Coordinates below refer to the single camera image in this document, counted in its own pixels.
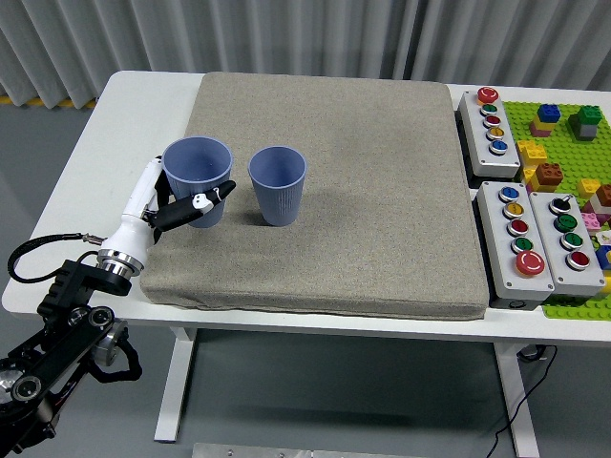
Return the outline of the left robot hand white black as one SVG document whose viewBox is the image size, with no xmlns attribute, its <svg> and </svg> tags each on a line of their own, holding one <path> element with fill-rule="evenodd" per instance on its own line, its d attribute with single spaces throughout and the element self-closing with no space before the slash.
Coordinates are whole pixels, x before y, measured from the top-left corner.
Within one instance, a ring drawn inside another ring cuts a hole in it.
<svg viewBox="0 0 611 458">
<path fill-rule="evenodd" d="M 138 275 L 144 269 L 156 236 L 207 215 L 223 204 L 236 188 L 236 182 L 228 179 L 209 191 L 162 205 L 158 198 L 161 185 L 167 182 L 161 159 L 152 159 L 128 199 L 118 229 L 101 244 L 97 255 L 101 268 L 110 270 L 120 266 L 133 276 Z"/>
</svg>

